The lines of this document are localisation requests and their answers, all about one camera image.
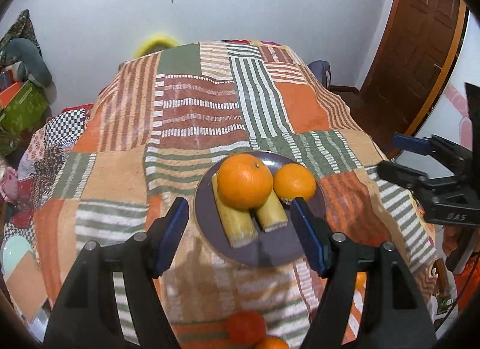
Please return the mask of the small mandarin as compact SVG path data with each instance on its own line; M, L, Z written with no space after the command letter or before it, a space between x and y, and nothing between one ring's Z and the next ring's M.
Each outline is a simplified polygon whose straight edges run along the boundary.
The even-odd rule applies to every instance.
M274 336L267 336L262 341L260 341L255 349L289 349L289 345L286 341L281 338Z
M357 291L362 291L364 288L366 288L366 279L367 279L366 272L358 272L356 274L355 289Z

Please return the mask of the large orange with sticker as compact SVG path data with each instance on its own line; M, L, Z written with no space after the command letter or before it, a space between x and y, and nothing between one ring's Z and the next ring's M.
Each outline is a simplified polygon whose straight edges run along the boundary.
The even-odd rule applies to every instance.
M313 174L297 163L284 165L273 176L273 190L285 202L297 197L310 200L315 195L316 186Z

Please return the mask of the large red tomato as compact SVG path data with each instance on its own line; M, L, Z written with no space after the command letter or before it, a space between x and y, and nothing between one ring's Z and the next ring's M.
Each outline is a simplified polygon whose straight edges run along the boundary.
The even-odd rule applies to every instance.
M239 346L254 346L267 335L264 317L253 311L237 312L224 323L229 340Z

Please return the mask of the large orange with dimple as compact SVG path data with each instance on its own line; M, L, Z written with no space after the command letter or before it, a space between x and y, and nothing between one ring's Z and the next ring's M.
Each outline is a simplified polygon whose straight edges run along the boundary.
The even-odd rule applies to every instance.
M246 211L262 206L272 192L269 168L248 153L227 157L217 171L218 194L230 208Z

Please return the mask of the brown wooden door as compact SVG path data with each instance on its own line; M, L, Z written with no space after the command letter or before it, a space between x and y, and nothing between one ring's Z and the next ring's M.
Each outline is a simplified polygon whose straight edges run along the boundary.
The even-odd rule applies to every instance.
M389 157L396 134L413 135L439 97L464 32L463 0L393 0L361 89L363 127Z

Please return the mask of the purple ceramic plate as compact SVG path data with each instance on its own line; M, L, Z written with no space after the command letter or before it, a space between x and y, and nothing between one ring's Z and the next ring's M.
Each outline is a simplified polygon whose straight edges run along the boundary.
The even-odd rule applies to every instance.
M292 263L304 255L303 248L290 220L290 207L270 195L262 208L248 213L228 211L228 217L239 219L252 236L232 246L224 231L224 208L216 203L218 161L203 175L194 198L194 216L210 246L221 256L238 264L269 268Z

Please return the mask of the pink toy figure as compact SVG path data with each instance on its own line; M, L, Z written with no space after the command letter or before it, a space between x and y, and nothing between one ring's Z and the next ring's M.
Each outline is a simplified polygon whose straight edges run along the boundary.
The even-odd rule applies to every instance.
M18 174L10 166L1 167L0 192L2 199L7 203L15 203L18 200Z

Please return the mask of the blue grey backpack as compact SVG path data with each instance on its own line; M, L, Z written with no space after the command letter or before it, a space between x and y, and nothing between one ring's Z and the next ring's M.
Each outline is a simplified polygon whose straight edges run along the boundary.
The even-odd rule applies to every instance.
M326 89L329 89L331 84L331 67L329 62L317 60L309 63L307 66L317 81Z

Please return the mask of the checkered quilt underneath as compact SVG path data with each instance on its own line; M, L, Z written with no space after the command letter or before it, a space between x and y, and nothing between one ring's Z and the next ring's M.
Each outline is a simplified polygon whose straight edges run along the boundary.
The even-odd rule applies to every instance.
M7 205L2 241L21 236L35 244L33 214L53 192L55 179L84 133L93 107L89 104L64 109L33 134L16 168L17 197Z

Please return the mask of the striped patchwork blanket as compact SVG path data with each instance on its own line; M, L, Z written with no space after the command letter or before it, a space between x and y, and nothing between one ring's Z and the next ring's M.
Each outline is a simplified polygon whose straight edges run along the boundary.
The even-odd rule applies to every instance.
M33 214L50 305L85 242L125 241L178 196L193 210L207 170L250 150L308 168L335 231L358 243L400 246L428 302L437 281L433 232L409 192L378 178L380 149L290 48L233 40L126 61L98 95L53 192ZM233 264L190 217L171 269L155 283L182 347L241 348L224 323L256 310L268 335L298 348L325 281L314 278L304 257L266 270Z

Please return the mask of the green storage box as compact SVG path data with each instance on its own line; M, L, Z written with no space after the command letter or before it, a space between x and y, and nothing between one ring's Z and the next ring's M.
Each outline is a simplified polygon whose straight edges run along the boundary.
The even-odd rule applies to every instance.
M31 81L13 83L1 92L1 155L16 150L24 130L33 131L49 107L42 88Z

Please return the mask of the grey green plush pillow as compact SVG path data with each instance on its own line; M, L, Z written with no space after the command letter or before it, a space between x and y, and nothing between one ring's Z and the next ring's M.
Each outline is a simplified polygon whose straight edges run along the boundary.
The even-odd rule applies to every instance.
M14 38L1 49L1 62L4 66L12 66L21 62L23 76L42 88L48 88L52 76L44 63L41 53L32 41L25 38Z

